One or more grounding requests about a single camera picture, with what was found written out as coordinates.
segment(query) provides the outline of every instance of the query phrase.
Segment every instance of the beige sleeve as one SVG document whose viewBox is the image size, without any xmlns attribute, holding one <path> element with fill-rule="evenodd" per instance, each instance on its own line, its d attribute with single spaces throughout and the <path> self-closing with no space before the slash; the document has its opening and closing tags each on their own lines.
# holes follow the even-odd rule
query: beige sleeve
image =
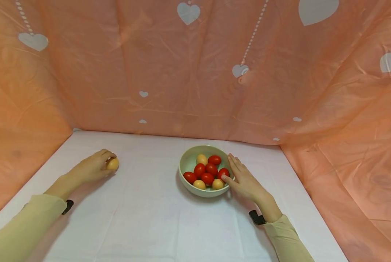
<svg viewBox="0 0 391 262">
<path fill-rule="evenodd" d="M 36 195 L 2 229 L 0 262 L 24 262 L 54 221 L 66 209 L 56 196 Z"/>
<path fill-rule="evenodd" d="M 314 262 L 286 215 L 264 228 L 280 262 Z"/>
</svg>

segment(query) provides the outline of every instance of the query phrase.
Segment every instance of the white bowl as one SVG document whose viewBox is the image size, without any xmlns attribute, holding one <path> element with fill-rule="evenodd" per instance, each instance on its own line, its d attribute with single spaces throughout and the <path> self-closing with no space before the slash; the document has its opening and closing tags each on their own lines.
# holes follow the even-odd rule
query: white bowl
<svg viewBox="0 0 391 262">
<path fill-rule="evenodd" d="M 222 168 L 227 168 L 229 171 L 230 177 L 234 180 L 235 177 L 232 173 L 232 170 L 229 165 L 228 155 L 214 146 L 204 145 L 204 146 L 194 146 L 193 148 L 188 149 L 181 157 L 181 161 L 179 162 L 179 178 L 184 184 L 185 188 L 188 189 L 191 193 L 197 196 L 201 196 L 202 198 L 214 198 L 216 196 L 220 196 L 226 191 L 229 190 L 229 185 L 226 184 L 224 188 L 219 190 L 212 190 L 211 188 L 206 188 L 206 190 L 202 190 L 200 188 L 196 188 L 191 185 L 183 176 L 185 172 L 193 172 L 196 166 L 196 157 L 200 154 L 203 154 L 207 157 L 207 159 L 212 155 L 218 155 L 222 162 L 218 166 L 218 170 Z"/>
</svg>

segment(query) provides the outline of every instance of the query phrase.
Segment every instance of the cherry tomato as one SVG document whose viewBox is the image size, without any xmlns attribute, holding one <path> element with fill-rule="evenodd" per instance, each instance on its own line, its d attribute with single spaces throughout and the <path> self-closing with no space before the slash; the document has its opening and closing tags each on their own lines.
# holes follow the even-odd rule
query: cherry tomato
<svg viewBox="0 0 391 262">
<path fill-rule="evenodd" d="M 195 180 L 197 180 L 196 175 L 192 172 L 185 172 L 183 174 L 183 176 L 184 176 L 185 180 L 187 180 L 188 183 L 190 183 L 190 184 L 193 184 L 195 182 Z"/>
<path fill-rule="evenodd" d="M 230 177 L 230 174 L 229 174 L 229 171 L 227 170 L 227 168 L 220 169 L 219 173 L 217 174 L 217 178 L 221 179 L 221 177 L 223 175 Z"/>
<path fill-rule="evenodd" d="M 206 172 L 212 174 L 213 176 L 217 176 L 217 167 L 212 163 L 208 163 L 206 165 Z"/>
<path fill-rule="evenodd" d="M 208 162 L 218 166 L 221 163 L 221 158 L 218 155 L 212 155 L 208 158 Z"/>
<path fill-rule="evenodd" d="M 201 176 L 201 180 L 203 180 L 204 184 L 207 185 L 207 186 L 211 186 L 214 182 L 214 177 L 212 174 L 210 173 L 204 173 L 202 176 Z"/>
<path fill-rule="evenodd" d="M 199 163 L 194 168 L 194 174 L 200 178 L 202 174 L 206 172 L 206 166 L 203 163 Z"/>
</svg>

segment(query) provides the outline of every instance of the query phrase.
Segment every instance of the left hand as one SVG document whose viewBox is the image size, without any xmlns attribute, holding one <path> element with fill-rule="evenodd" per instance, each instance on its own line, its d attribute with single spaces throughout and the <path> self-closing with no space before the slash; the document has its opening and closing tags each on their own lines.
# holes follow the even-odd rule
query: left hand
<svg viewBox="0 0 391 262">
<path fill-rule="evenodd" d="M 115 174 L 116 170 L 107 169 L 107 160 L 109 158 L 116 158 L 116 155 L 107 149 L 102 149 L 83 159 L 66 176 L 70 177 L 78 185 L 83 185 Z"/>
</svg>

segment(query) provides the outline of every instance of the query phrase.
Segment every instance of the white table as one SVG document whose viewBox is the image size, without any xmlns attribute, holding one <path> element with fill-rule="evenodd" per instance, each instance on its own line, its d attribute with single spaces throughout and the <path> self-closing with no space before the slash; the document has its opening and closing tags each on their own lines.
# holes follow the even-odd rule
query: white table
<svg viewBox="0 0 391 262">
<path fill-rule="evenodd" d="M 211 144 L 239 156 L 275 197 L 316 262 L 347 262 L 279 147 L 75 132 L 0 212 L 2 228 L 80 160 L 107 148 L 118 155 L 115 177 L 82 188 L 75 205 L 48 232 L 31 262 L 277 262 L 256 207 L 232 196 L 203 199 L 178 178 L 182 153 Z"/>
</svg>

